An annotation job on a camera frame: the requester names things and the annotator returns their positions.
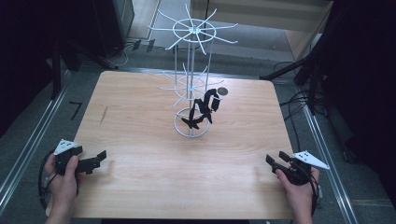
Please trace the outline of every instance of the handheld controller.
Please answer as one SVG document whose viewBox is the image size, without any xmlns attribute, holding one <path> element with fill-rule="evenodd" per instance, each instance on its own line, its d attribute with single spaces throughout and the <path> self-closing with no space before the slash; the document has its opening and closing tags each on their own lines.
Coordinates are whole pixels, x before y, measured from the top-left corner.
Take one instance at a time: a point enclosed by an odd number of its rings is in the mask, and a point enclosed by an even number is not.
<svg viewBox="0 0 396 224">
<path fill-rule="evenodd" d="M 285 173 L 289 182 L 293 185 L 304 185 L 308 183 L 311 179 L 311 165 L 303 161 L 299 161 L 296 158 L 291 158 L 283 151 L 279 151 L 279 157 L 285 162 L 290 163 L 290 167 L 285 166 L 275 162 L 275 160 L 267 155 L 265 161 L 272 166 L 272 172 L 275 173 L 276 169 L 280 169 Z"/>
<path fill-rule="evenodd" d="M 265 161 L 272 166 L 273 173 L 276 172 L 276 169 L 280 169 L 281 171 L 283 171 L 283 173 L 288 178 L 291 184 L 297 186 L 304 185 L 308 182 L 311 184 L 313 190 L 311 214 L 313 216 L 315 209 L 317 207 L 317 201 L 318 201 L 317 191 L 319 191 L 319 185 L 318 182 L 316 182 L 315 180 L 315 184 L 317 185 L 317 187 L 316 188 L 314 187 L 314 183 L 311 179 L 311 167 L 312 165 L 315 165 L 323 169 L 330 169 L 330 166 L 318 160 L 316 157 L 314 157 L 307 151 L 294 153 L 294 156 L 295 156 L 294 158 L 291 158 L 285 152 L 279 151 L 280 159 L 282 159 L 285 162 L 288 162 L 290 164 L 289 168 L 286 168 L 285 166 L 275 162 L 275 160 L 272 157 L 270 157 L 268 154 L 267 157 L 265 158 Z"/>
<path fill-rule="evenodd" d="M 57 174 L 64 175 L 66 165 L 72 156 L 77 156 L 82 153 L 82 146 L 74 142 L 62 140 L 55 149 L 55 169 Z M 106 158 L 106 151 L 99 153 L 94 158 L 78 161 L 76 174 L 84 173 L 87 175 L 92 174 L 93 169 L 100 167 L 100 162 Z"/>
</svg>

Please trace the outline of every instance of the wooden table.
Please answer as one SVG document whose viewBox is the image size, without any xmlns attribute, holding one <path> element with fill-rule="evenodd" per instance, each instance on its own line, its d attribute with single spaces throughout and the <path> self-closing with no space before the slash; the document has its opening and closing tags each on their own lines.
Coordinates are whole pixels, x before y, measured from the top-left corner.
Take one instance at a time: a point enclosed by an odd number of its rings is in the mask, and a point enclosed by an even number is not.
<svg viewBox="0 0 396 224">
<path fill-rule="evenodd" d="M 213 88 L 229 93 L 212 114 L 213 124 L 188 138 L 173 126 L 187 102 L 171 108 L 176 94 L 157 88 L 172 87 L 172 79 L 104 72 L 75 141 L 83 158 L 107 150 L 107 159 L 86 175 L 75 217 L 291 218 L 285 192 L 265 162 L 266 154 L 291 153 L 274 86 L 222 79 Z"/>
</svg>

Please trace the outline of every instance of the wrist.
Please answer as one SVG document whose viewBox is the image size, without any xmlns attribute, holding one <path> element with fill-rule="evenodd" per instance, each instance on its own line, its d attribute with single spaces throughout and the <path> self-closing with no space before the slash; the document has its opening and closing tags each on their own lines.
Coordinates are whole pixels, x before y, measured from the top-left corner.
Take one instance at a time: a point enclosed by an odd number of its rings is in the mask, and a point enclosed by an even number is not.
<svg viewBox="0 0 396 224">
<path fill-rule="evenodd" d="M 46 223 L 70 223 L 72 215 L 73 209 L 71 207 L 54 204 L 50 210 L 49 218 Z"/>
<path fill-rule="evenodd" d="M 293 209 L 293 220 L 295 224 L 312 224 L 311 206 Z"/>
</svg>

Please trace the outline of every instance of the human hand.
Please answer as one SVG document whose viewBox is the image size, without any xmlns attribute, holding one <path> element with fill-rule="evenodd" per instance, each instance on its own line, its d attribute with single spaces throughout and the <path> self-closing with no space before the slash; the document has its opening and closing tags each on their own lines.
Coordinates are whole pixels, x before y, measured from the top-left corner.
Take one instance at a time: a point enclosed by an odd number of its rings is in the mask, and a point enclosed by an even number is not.
<svg viewBox="0 0 396 224">
<path fill-rule="evenodd" d="M 312 191 L 311 184 L 308 182 L 301 186 L 293 185 L 289 182 L 283 171 L 279 169 L 276 169 L 276 175 L 286 191 L 286 196 L 288 197 L 288 202 L 293 212 L 294 222 L 296 224 L 312 223 L 311 212 L 314 192 Z M 319 180 L 318 169 L 312 167 L 311 175 L 316 181 Z"/>
<path fill-rule="evenodd" d="M 78 166 L 78 157 L 73 156 L 67 163 L 64 176 L 56 175 L 55 155 L 51 154 L 44 166 L 49 179 L 52 193 L 52 209 L 46 223 L 69 223 L 77 205 L 77 181 L 75 171 Z"/>
</svg>

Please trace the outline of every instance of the spinning display rack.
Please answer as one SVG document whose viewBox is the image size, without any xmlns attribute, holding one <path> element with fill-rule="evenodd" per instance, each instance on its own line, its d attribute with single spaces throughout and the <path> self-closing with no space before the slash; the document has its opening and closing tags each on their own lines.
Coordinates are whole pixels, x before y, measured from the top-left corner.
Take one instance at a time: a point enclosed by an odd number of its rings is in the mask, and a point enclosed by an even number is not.
<svg viewBox="0 0 396 224">
<path fill-rule="evenodd" d="M 212 25 L 209 20 L 212 18 L 216 10 L 208 16 L 204 21 L 203 20 L 198 20 L 198 19 L 193 19 L 190 16 L 190 12 L 188 9 L 188 6 L 186 4 L 186 11 L 188 18 L 183 19 L 180 21 L 177 21 L 169 16 L 166 16 L 163 14 L 160 10 L 158 12 L 164 16 L 165 18 L 174 21 L 175 24 L 173 25 L 172 29 L 164 29 L 164 28 L 153 28 L 149 27 L 149 29 L 154 30 L 154 31 L 171 31 L 174 33 L 176 37 L 176 41 L 173 45 L 171 45 L 167 49 L 174 49 L 175 50 L 175 72 L 172 74 L 171 72 L 163 72 L 163 74 L 175 81 L 174 87 L 173 88 L 159 88 L 161 90 L 166 90 L 166 91 L 174 91 L 176 95 L 179 97 L 178 100 L 172 105 L 172 107 L 175 107 L 180 101 L 189 101 L 190 106 L 185 107 L 181 110 L 179 110 L 175 114 L 174 118 L 174 126 L 175 129 L 182 135 L 186 137 L 198 137 L 201 136 L 202 134 L 206 133 L 206 131 L 209 129 L 210 125 L 210 120 L 206 119 L 206 126 L 203 129 L 195 129 L 192 127 L 189 127 L 188 124 L 185 122 L 182 122 L 181 119 L 189 119 L 191 121 L 191 113 L 194 114 L 194 111 L 191 111 L 193 108 L 195 108 L 195 100 L 203 98 L 205 96 L 205 93 L 208 91 L 209 86 L 217 85 L 220 84 L 220 82 L 216 83 L 207 83 L 208 77 L 209 77 L 209 68 L 210 68 L 210 61 L 212 58 L 212 48 L 213 48 L 213 43 L 214 40 L 220 40 L 226 43 L 230 44 L 235 44 L 237 41 L 230 41 L 226 40 L 220 37 L 217 37 L 217 32 L 219 29 L 228 29 L 228 28 L 233 28 L 237 24 L 231 25 L 231 26 L 221 26 L 221 27 L 215 27 Z M 188 50 L 187 50 L 187 67 L 183 63 L 183 70 L 182 72 L 183 75 L 181 77 L 177 77 L 177 50 L 178 50 L 178 43 L 184 41 L 188 43 Z M 200 49 L 201 52 L 204 55 L 206 54 L 205 48 L 203 44 L 208 44 L 210 42 L 210 50 L 209 50 L 209 56 L 208 56 L 208 63 L 207 66 L 205 67 L 204 71 L 201 72 L 199 75 L 195 74 L 194 71 L 194 62 L 195 62 L 195 52 L 196 50 Z M 214 95 L 211 96 L 211 98 L 214 98 L 216 100 L 221 100 L 219 97 L 216 97 Z M 193 119 L 198 119 L 200 118 L 203 114 L 201 113 L 200 109 L 196 109 L 199 112 L 199 115 L 193 116 Z"/>
</svg>

